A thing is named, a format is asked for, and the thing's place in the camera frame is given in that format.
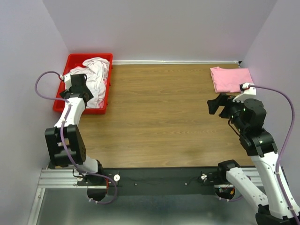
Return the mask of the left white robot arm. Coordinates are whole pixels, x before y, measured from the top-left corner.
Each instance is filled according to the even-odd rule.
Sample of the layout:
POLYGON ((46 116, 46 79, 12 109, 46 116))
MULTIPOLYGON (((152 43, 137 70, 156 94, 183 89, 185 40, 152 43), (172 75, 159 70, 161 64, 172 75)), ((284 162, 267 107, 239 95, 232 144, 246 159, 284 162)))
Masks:
POLYGON ((87 183, 99 185, 105 181, 101 163, 87 156, 85 144, 79 131, 79 121, 93 95, 87 87, 87 75, 65 75, 65 90, 57 100, 64 102, 64 109, 58 122, 45 130, 45 140, 50 161, 54 166, 73 165, 79 178, 87 183))

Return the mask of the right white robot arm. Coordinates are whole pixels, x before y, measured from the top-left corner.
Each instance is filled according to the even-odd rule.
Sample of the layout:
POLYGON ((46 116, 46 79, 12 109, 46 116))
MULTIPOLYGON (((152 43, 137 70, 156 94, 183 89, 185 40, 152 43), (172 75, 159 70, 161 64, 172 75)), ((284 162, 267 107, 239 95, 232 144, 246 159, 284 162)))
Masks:
POLYGON ((222 106, 219 116, 228 119, 239 132, 239 141, 250 156, 260 176, 262 192, 243 172, 234 160, 218 164, 219 177, 231 183, 256 210, 259 225, 298 225, 300 208, 293 198, 280 166, 279 154, 272 135, 263 128, 266 110, 257 99, 235 101, 234 96, 219 94, 208 100, 209 114, 215 114, 222 106))

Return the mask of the white t shirt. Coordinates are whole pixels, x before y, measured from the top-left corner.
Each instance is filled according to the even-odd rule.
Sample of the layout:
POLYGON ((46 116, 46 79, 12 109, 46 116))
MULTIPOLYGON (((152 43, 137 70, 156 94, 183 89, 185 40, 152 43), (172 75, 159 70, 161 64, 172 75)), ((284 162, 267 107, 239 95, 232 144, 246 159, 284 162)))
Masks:
POLYGON ((93 98, 87 103, 87 108, 102 108, 106 87, 104 79, 108 79, 110 62, 106 59, 95 57, 85 60, 83 67, 77 66, 70 70, 70 74, 86 74, 86 85, 90 89, 93 98))

